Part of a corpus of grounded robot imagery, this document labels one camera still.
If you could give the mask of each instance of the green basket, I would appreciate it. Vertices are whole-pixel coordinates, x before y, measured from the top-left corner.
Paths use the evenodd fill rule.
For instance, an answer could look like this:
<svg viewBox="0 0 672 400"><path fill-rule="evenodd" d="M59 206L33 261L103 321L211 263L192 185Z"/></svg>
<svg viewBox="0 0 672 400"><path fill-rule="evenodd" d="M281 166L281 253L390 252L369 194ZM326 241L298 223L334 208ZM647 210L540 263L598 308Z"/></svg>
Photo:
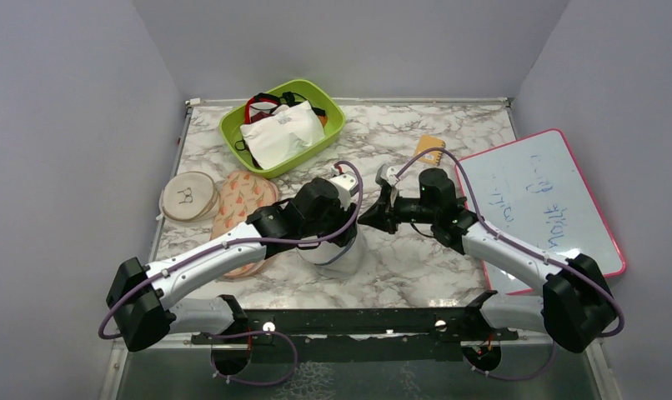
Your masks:
<svg viewBox="0 0 672 400"><path fill-rule="evenodd" d="M221 119L221 123L219 125L221 134L223 135L223 140L226 141L230 151L235 154L235 157L237 157L243 166L251 173L256 173L267 179L278 177L290 169L297 167L299 164L317 155L318 152L324 150L326 147L328 147L329 144L336 142L336 139L339 138L339 134L341 133L341 130L344 129L344 125L346 124L346 116L344 115L344 112L341 111L341 108L337 106L335 102L333 102L326 92L321 90L321 88L311 83L310 81L305 79L294 79L293 81L289 81L284 85L280 85L274 89L268 90L266 93L273 94L275 96L282 96L282 93L284 92L294 92L301 94L307 100L309 100L309 102L314 107L323 109L326 112L328 121L323 127L324 138L321 141L308 148L306 151L300 153L299 155L279 164L278 166L272 167L270 169L257 169L253 165L253 157L250 155L249 151L240 151L235 148L235 143L243 140L243 134L240 132L240 126L244 123L245 105L238 107L226 114L225 117Z"/></svg>

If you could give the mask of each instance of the floor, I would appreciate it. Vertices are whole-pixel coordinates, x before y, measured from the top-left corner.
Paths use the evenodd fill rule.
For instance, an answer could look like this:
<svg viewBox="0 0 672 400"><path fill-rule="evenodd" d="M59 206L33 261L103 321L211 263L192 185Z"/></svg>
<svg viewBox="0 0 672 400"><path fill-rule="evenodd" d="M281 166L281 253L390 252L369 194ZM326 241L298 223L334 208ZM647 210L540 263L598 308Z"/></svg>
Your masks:
<svg viewBox="0 0 672 400"><path fill-rule="evenodd" d="M178 173L202 171L221 183L240 164L224 143L218 124L231 107L196 107L182 150ZM328 177L328 166L349 160L364 177L364 209L378 196L374 181L381 163L401 166L412 157L421 135L442 138L457 156L478 153L514 140L502 103L343 105L347 123L339 140L293 171L275 178L283 198L314 177ZM454 177L449 160L442 168ZM404 196L418 195L417 162L399 184ZM165 223L156 259L170 258L208 241L211 222L193 227ZM363 227L369 251L351 278L326 278L295 251L275 256L255 277L210 282L191 298L232 294L244 308L388 308L465 305L487 288L481 264L441 247L402 226L391 236Z"/></svg>

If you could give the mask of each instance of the notebook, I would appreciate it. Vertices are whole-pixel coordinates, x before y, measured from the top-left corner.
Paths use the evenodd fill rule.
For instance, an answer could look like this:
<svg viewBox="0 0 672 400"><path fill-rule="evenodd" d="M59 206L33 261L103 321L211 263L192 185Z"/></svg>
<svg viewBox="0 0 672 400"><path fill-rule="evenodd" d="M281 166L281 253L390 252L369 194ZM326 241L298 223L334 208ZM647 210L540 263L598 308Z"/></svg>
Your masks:
<svg viewBox="0 0 672 400"><path fill-rule="evenodd" d="M443 148L446 147L446 143L442 139L438 139L434 136L422 135L417 144L417 148L414 150L414 155L420 154L428 148ZM422 163L439 165L439 161L442 159L442 152L431 152L424 154L417 161Z"/></svg>

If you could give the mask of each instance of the marble table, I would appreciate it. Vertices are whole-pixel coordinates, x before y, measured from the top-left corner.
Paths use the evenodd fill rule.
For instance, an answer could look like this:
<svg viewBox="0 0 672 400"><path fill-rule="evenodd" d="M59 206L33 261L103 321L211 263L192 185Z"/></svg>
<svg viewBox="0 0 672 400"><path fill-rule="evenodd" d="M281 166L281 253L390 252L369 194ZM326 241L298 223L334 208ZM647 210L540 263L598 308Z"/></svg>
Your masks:
<svg viewBox="0 0 672 400"><path fill-rule="evenodd" d="M231 107L196 107L178 173L201 171L221 183L240 164L218 131ZM374 176L381 163L401 166L423 134L442 138L457 156L478 153L514 140L505 106L462 104L342 105L347 122L339 140L318 156L273 179L282 198L292 197L313 177L327 178L328 166L349 160L364 178L363 210L378 196ZM452 163L441 167L454 177ZM404 196L418 195L416 162L399 184ZM429 229L422 226L425 233ZM180 227L164 223L156 259L170 258L208 241L211 221ZM369 252L348 279L322 277L295 251L275 256L263 272L235 281L209 282L191 298L232 294L243 308L411 308L463 306L487 288L478 260L461 256L402 225L395 235L362 227Z"/></svg>

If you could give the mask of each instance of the purple cable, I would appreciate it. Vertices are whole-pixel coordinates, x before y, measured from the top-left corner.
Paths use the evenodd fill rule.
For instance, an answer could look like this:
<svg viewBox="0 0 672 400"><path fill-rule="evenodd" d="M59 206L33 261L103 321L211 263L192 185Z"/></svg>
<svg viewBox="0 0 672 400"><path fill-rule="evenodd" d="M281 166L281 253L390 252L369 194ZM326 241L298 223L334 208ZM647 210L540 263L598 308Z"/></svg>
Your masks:
<svg viewBox="0 0 672 400"><path fill-rule="evenodd" d="M554 356L557 355L557 346L552 343L552 350L549 353L549 358L547 359L547 362L540 368L539 370L530 373L528 375L523 375L522 377L505 377L501 375L495 375L492 373L486 373L485 371L482 371L476 367L466 358L464 357L464 360L473 368L473 370L477 373L480 373L481 375L485 375L487 378L493 378L493 379L498 379L499 381L506 381L506 382L519 382L519 381L528 381L530 379L535 379L536 377L542 375L543 373L546 373L547 370L552 367L552 362L554 361Z"/></svg>
<svg viewBox="0 0 672 400"><path fill-rule="evenodd" d="M271 381L271 382L255 382L255 381L246 381L245 379L240 379L238 377L232 377L232 376L227 376L223 375L216 369L215 364L213 364L213 359L211 358L211 368L213 368L213 371L215 372L214 378L215 377L221 377L223 379L227 379L227 382L237 382L237 383L242 383L243 385L250 385L250 386L260 386L260 387L267 387L267 386L275 386L279 385L280 383L286 382L288 379L294 375L294 372L297 371L297 365L298 365L298 356L297 356L297 347L294 346L294 342L292 342L292 339L289 338L289 336L285 335L284 333L281 332L270 332L270 331L254 331L254 332L243 332L243 333L236 333L234 335L209 335L211 338L214 339L237 339L237 338L245 338L247 336L253 336L253 335L274 335L274 336L279 336L282 339L287 341L287 344L292 348L292 354L294 355L293 361L292 361L292 367L289 369L289 371L280 379L276 381Z"/></svg>
<svg viewBox="0 0 672 400"><path fill-rule="evenodd" d="M336 238L338 235L343 233L346 229L348 229L351 225L353 225L356 222L356 218L358 218L358 214L360 212L360 206L363 204L363 178L360 176L359 170L351 163L348 161L338 161L334 164L335 166L338 165L345 165L349 168L351 168L356 176L356 179L358 180L358 189L359 189L359 198L358 201L356 201L356 209L354 210L354 213L351 215L351 218L336 232L331 233L329 235L326 235L324 237L317 237L316 239L309 239L309 240L293 240L293 239L277 239L274 237L246 237L243 239L234 239L231 241L226 242L225 244L230 246L236 245L236 244L243 244L243 243L282 243L282 244L295 244L295 245L300 245L300 244L315 244L315 243L321 243L321 242L326 242L327 240L331 240L333 238ZM177 262L174 264L172 267L167 268L168 273L173 273L174 271L180 269L181 267L184 267L202 257L206 257L209 254L215 253L218 250L221 250L223 248L223 243L218 243L215 246L209 247L206 250L203 250L202 252L197 252L196 254L192 255L191 257L181 261ZM103 320L100 322L100 327L98 328L98 336L101 339L109 340L109 339L117 339L122 336L121 333L113 333L113 334L106 334L105 333L105 327L108 325L110 322L110 318L115 315L115 313L122 307L129 298L134 296L137 292L142 290L144 287L147 285L151 284L152 282L158 280L159 278L163 278L163 275L161 273L157 273L152 275L151 277L148 277L147 279L143 280L139 285L133 287L130 289L127 293L125 293L124 296L122 296L118 302L116 302L108 311L108 314L103 318Z"/></svg>
<svg viewBox="0 0 672 400"><path fill-rule="evenodd" d="M510 240L508 237L504 236L503 234L499 235L498 232L496 232L493 228L491 228L485 222L484 216L481 215L481 212L479 210L479 204L478 204L478 202L476 202L476 196L474 195L474 190L471 188L471 182L469 181L469 176L466 175L466 171L464 171L464 167L461 165L461 162L459 162L459 160L456 159L456 157L449 150L447 150L443 147L428 148L427 150L424 150L420 154L414 156L411 160L408 161L408 163L404 164L404 167L402 167L402 169L399 170L399 172L395 175L395 177L399 178L400 175L402 175L407 170L407 168L409 168L409 166L412 165L412 163L417 161L417 159L422 157L424 154L427 154L427 153L430 153L430 152L442 152L442 153L446 154L447 156L449 156L449 158L451 158L454 161L456 166L459 167L459 171L461 171L461 176L464 177L464 182L466 183L466 187L469 189L469 196L471 197L471 203L474 205L474 211L476 212L476 217L478 217L479 222L481 223L481 225L484 227L484 229L486 231L488 231L490 234L494 235L495 237L498 237L499 240L507 243L511 247L516 248L516 249L520 250L521 252L523 252L523 253L531 256L531 257L537 258L542 262L545 261L544 256L542 254L538 254L538 253L536 253L532 250L529 250L525 246L522 246L522 245ZM620 305L616 302L616 300L613 298L613 296L611 296L608 292L606 292L601 286L597 285L596 282L587 278L584 274L582 274L581 272L578 272L577 270L570 267L569 265L567 265L563 262L559 262L559 261L554 260L554 259L549 259L549 260L547 260L547 262L556 266L556 267L562 268L569 273L574 274L577 278L581 279L584 283L591 286L604 299L606 299L606 301L609 302L609 304L611 304L611 307L614 308L614 311L616 311L616 315L619 318L618 325L616 326L616 328L612 329L611 331L603 332L599 336L601 336L602 338L609 338L611 336L618 335L623 330L624 325L625 325L625 317L624 317L623 311L621 311Z"/></svg>

